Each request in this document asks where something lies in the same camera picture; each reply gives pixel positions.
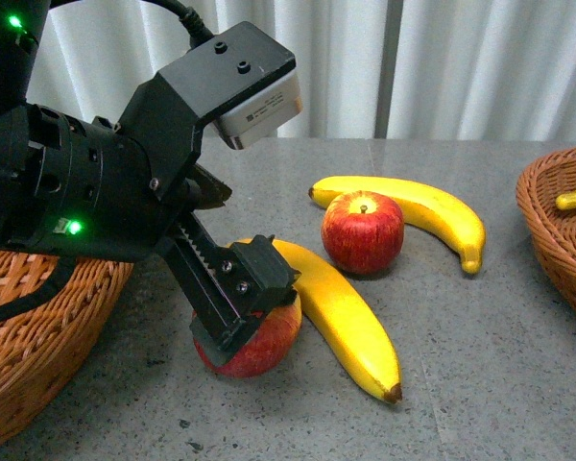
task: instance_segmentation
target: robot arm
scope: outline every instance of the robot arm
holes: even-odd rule
[[[193,14],[180,20],[194,47],[142,84],[116,123],[86,123],[25,100],[46,15],[65,3],[0,1],[0,250],[65,261],[157,253],[197,312],[193,334],[226,363],[294,299],[295,272],[270,239],[218,247],[197,219],[231,192],[197,164],[203,130],[242,149],[296,115],[295,57],[250,23],[214,36],[191,9],[155,0]]]

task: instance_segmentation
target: green led light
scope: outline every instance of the green led light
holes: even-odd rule
[[[19,19],[15,15],[9,16],[9,24],[11,24],[13,27],[16,27],[17,29],[23,29],[23,24],[21,24],[21,19]]]
[[[70,233],[71,235],[75,235],[75,234],[79,233],[80,231],[82,231],[83,229],[84,229],[84,226],[79,221],[71,221],[68,224],[68,227],[66,228],[68,233]]]

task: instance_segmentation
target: table surface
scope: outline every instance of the table surface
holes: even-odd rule
[[[159,257],[135,265],[97,345],[0,460],[576,460],[576,314],[538,265],[516,206],[531,161],[569,143],[205,139],[201,164],[233,188],[199,216],[220,244],[257,233],[323,255],[324,212],[307,190],[329,175],[438,186],[482,217],[481,272],[408,227],[391,270],[350,279],[391,336],[401,404],[354,384],[303,321],[269,373],[204,368],[192,308]]]

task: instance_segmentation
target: white curtain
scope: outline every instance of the white curtain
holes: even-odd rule
[[[181,1],[295,53],[304,111],[279,136],[576,140],[576,0]],[[54,9],[28,99],[114,121],[187,43],[146,2]]]

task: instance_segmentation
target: screw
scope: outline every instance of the screw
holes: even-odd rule
[[[247,283],[246,281],[240,281],[237,284],[237,293],[239,293],[240,295],[245,295],[249,289],[250,289],[250,284]]]
[[[247,74],[248,72],[250,72],[250,63],[247,61],[241,61],[237,64],[237,71],[240,74]]]
[[[152,178],[150,181],[150,189],[157,190],[160,187],[160,180],[158,178]]]
[[[230,261],[224,261],[222,263],[222,272],[228,274],[230,271],[232,271],[232,263]]]
[[[215,45],[213,45],[213,48],[215,49],[216,54],[221,55],[227,51],[228,45],[226,45],[226,43],[223,41],[218,41]]]

